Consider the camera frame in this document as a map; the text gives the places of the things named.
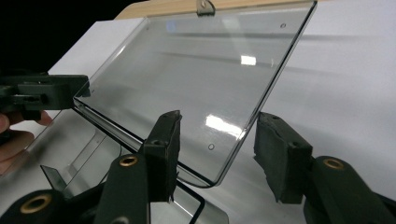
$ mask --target transparent plastic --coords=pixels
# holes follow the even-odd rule
[[[180,110],[179,179],[218,185],[274,87],[316,2],[145,18],[77,98],[143,141]]]

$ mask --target brass ring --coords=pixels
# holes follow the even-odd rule
[[[136,163],[137,163],[136,156],[129,156],[129,157],[122,158],[122,160],[120,160],[121,166],[132,166],[132,165],[135,165]]]
[[[344,164],[338,160],[335,160],[335,159],[326,159],[323,161],[323,163],[335,170],[343,170],[344,169]]]
[[[49,205],[52,197],[50,194],[41,194],[30,199],[21,206],[21,212],[23,214],[32,214],[40,211]]]

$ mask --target finger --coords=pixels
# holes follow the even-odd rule
[[[17,155],[35,140],[32,133],[25,131],[10,131],[11,139],[0,146],[0,162]]]
[[[0,114],[0,133],[9,128],[9,119],[6,115]]]
[[[43,110],[41,111],[41,120],[37,120],[36,122],[44,126],[49,126],[52,122],[52,118],[46,111]]]
[[[20,155],[24,152],[25,150],[22,150],[19,152],[17,155],[5,160],[5,161],[0,161],[0,175],[3,175],[8,168],[12,165],[12,163],[20,157]]]
[[[23,121],[23,116],[19,111],[9,112],[7,113],[7,116],[9,119],[9,125],[17,124]]]

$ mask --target metal clip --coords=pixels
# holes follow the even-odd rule
[[[215,6],[209,0],[197,0],[198,17],[215,16],[215,13],[216,13]]]

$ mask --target wooden board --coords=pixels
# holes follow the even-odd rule
[[[217,9],[307,1],[309,0],[211,0]],[[116,17],[115,20],[193,12],[196,12],[195,0],[150,0],[129,5]]]

